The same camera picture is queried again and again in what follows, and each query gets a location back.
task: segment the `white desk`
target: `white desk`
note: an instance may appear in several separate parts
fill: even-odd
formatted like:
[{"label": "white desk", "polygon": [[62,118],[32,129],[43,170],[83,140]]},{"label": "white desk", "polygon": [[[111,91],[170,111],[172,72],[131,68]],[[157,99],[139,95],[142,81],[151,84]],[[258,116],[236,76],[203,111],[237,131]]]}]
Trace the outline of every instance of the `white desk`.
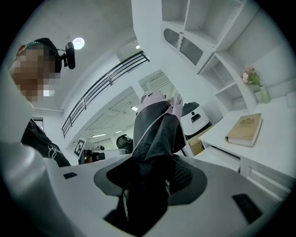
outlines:
[{"label": "white desk", "polygon": [[276,200],[283,200],[296,178],[296,108],[288,108],[284,96],[258,104],[253,113],[261,113],[263,121],[252,148],[225,140],[247,111],[228,114],[199,139],[205,147],[212,145],[240,157],[240,173]]}]

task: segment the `flower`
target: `flower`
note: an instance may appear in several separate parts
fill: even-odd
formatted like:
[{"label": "flower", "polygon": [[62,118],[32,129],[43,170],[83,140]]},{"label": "flower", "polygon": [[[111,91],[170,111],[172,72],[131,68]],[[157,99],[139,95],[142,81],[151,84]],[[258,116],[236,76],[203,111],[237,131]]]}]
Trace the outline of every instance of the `flower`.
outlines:
[{"label": "flower", "polygon": [[243,81],[244,83],[248,83],[248,78],[249,78],[248,73],[244,73],[244,74],[242,75],[242,81]]}]

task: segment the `book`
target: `book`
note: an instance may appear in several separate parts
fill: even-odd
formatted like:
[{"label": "book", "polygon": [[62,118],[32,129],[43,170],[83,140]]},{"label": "book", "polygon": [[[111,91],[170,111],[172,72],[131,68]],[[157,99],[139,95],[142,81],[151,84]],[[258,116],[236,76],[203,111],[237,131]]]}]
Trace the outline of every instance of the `book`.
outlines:
[{"label": "book", "polygon": [[242,116],[226,135],[226,141],[253,147],[262,124],[261,113]]}]

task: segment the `black jacket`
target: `black jacket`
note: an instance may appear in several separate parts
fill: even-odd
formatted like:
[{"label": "black jacket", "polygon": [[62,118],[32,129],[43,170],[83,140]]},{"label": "black jacket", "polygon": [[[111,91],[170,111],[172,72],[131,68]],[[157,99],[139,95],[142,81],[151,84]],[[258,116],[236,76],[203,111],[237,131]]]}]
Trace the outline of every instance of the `black jacket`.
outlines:
[{"label": "black jacket", "polygon": [[54,159],[59,167],[71,166],[60,148],[52,143],[43,130],[30,119],[24,132],[22,143],[33,147],[45,158]]}]

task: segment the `railing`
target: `railing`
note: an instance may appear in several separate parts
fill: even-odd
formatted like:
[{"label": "railing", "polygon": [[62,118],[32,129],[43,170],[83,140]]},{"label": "railing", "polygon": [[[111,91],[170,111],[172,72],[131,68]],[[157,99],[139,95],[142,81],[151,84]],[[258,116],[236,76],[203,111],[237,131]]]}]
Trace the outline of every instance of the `railing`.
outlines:
[{"label": "railing", "polygon": [[86,110],[87,106],[98,95],[100,95],[108,87],[112,86],[114,81],[125,75],[128,71],[146,61],[149,62],[149,59],[147,59],[147,57],[143,54],[143,51],[141,51],[122,61],[120,64],[118,64],[105,75],[103,75],[100,79],[98,79],[96,83],[94,83],[92,87],[90,87],[88,91],[83,95],[83,97],[78,101],[78,103],[74,106],[73,110],[66,119],[62,127],[64,138],[69,129],[73,126],[75,120],[84,110]]}]

